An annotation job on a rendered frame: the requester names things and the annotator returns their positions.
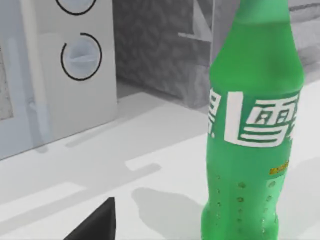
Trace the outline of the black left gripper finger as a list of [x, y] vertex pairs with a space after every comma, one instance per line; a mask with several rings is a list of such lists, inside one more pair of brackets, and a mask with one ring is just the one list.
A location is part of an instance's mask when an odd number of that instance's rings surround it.
[[108, 197], [63, 240], [115, 240], [116, 228], [115, 198]]

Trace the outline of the pale microwave oven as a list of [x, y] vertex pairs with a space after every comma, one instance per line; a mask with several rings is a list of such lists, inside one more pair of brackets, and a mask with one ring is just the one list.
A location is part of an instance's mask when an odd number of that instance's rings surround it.
[[[50, 138], [47, 143], [115, 119], [117, 86], [112, 0], [97, 0], [82, 15], [64, 12], [55, 0], [34, 0]], [[80, 33], [102, 48], [98, 72], [70, 79], [60, 53]], [[37, 148], [37, 115], [20, 0], [0, 0], [0, 160]]]

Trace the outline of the round microwave knob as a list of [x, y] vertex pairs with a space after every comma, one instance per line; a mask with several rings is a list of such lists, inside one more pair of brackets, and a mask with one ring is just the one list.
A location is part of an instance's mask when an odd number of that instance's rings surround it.
[[90, 11], [97, 0], [55, 0], [55, 2], [67, 14], [80, 16]]
[[69, 43], [65, 42], [60, 52], [60, 65], [71, 80], [83, 82], [92, 78], [101, 67], [102, 47], [99, 41], [87, 32]]

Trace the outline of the green bottle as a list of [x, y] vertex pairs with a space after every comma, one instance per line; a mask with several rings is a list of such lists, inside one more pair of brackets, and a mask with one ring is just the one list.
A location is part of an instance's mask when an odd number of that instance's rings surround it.
[[209, 79], [201, 240], [278, 240], [304, 85], [288, 0], [240, 0]]

